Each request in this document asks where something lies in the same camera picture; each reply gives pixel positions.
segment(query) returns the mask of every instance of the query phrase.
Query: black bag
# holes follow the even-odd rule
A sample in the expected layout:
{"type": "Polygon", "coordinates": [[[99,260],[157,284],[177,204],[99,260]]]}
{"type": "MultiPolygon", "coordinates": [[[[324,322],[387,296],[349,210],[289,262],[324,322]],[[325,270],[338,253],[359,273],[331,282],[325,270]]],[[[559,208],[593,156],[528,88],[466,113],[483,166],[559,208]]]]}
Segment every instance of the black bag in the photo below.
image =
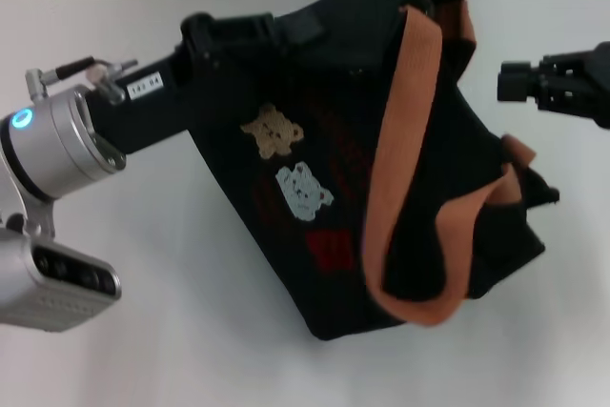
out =
{"type": "Polygon", "coordinates": [[[437,324],[543,252],[526,210],[559,193],[459,93],[464,0],[320,0],[274,27],[256,111],[191,134],[315,336],[437,324]]]}

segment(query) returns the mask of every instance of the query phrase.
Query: black fabric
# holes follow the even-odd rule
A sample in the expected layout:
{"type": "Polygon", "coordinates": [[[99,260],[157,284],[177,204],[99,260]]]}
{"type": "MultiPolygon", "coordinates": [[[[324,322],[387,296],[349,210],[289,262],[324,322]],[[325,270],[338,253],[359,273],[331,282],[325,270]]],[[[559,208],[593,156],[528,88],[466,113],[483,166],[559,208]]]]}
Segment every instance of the black fabric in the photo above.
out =
{"type": "MultiPolygon", "coordinates": [[[[279,66],[293,71],[278,73],[275,85],[260,95],[261,104],[273,104],[304,132],[290,154],[263,159],[254,137],[238,123],[191,130],[222,190],[321,339],[400,324],[368,293],[359,249],[405,24],[399,7],[421,2],[321,0],[299,13],[313,13],[316,21],[301,24],[324,32],[304,33],[302,48],[279,66]],[[335,198],[313,221],[292,214],[275,178],[301,161],[335,198]]],[[[512,159],[461,96],[448,52],[454,51],[443,48],[421,156],[387,257],[384,289],[410,300],[433,298],[445,284],[434,226],[440,206],[501,177],[502,164],[512,159]]],[[[484,295],[543,251],[527,225],[526,209],[557,200],[557,192],[536,173],[516,167],[523,203],[486,206],[478,216],[470,297],[484,295]]]]}

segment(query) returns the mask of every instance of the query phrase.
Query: red patch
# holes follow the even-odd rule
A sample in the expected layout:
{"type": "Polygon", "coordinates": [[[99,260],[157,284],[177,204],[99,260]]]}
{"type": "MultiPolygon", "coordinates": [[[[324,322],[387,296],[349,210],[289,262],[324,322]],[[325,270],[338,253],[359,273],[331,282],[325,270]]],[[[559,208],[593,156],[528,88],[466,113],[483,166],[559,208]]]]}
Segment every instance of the red patch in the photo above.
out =
{"type": "Polygon", "coordinates": [[[324,274],[351,271],[355,266],[352,233],[348,230],[319,230],[305,234],[307,246],[324,274]]]}

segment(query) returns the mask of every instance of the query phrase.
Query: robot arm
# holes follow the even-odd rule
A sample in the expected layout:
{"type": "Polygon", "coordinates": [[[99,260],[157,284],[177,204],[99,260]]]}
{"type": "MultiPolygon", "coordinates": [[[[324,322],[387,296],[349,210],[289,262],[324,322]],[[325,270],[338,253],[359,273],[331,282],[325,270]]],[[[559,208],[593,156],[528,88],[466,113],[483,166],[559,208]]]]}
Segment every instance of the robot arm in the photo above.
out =
{"type": "Polygon", "coordinates": [[[135,61],[93,58],[26,73],[33,106],[0,122],[0,323],[60,332],[120,298],[112,266],[53,241],[53,202],[120,172],[126,154],[194,126],[245,121],[283,52],[280,25],[198,14],[173,54],[129,75],[135,61]],[[81,71],[94,90],[48,94],[81,71]]]}
{"type": "Polygon", "coordinates": [[[539,110],[592,118],[610,129],[610,42],[593,51],[544,57],[537,68],[529,62],[505,62],[498,76],[500,102],[534,97],[539,110]]]}

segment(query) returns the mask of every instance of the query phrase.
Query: light blue bear patch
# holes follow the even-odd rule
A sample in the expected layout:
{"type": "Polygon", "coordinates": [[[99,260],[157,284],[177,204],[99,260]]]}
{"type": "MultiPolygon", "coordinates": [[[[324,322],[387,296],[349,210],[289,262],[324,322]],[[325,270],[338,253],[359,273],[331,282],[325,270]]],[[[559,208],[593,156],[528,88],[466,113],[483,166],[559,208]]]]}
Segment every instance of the light blue bear patch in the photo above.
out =
{"type": "Polygon", "coordinates": [[[293,215],[303,221],[314,221],[315,212],[335,199],[330,191],[320,186],[304,162],[291,171],[283,167],[275,176],[293,215]]]}

